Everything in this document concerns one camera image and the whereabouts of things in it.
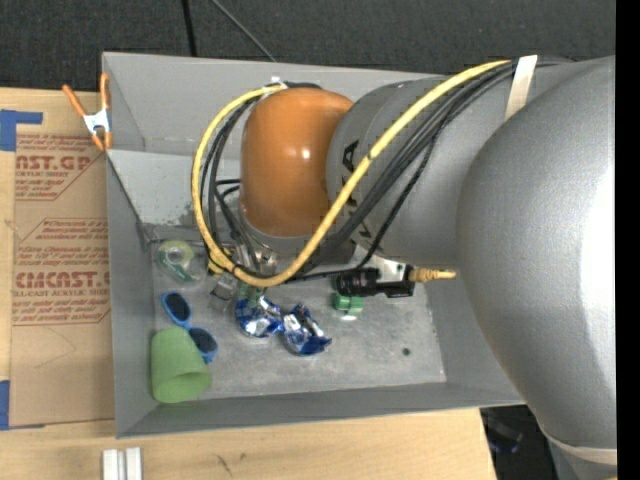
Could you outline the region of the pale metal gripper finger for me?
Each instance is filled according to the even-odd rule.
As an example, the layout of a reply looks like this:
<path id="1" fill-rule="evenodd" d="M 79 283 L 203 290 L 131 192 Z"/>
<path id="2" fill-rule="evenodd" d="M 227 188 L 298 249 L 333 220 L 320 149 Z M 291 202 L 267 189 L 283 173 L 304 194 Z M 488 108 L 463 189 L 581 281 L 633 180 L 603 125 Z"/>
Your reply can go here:
<path id="1" fill-rule="evenodd" d="M 226 272 L 216 278 L 209 292 L 209 308 L 212 311 L 225 313 L 236 293 L 236 278 Z"/>

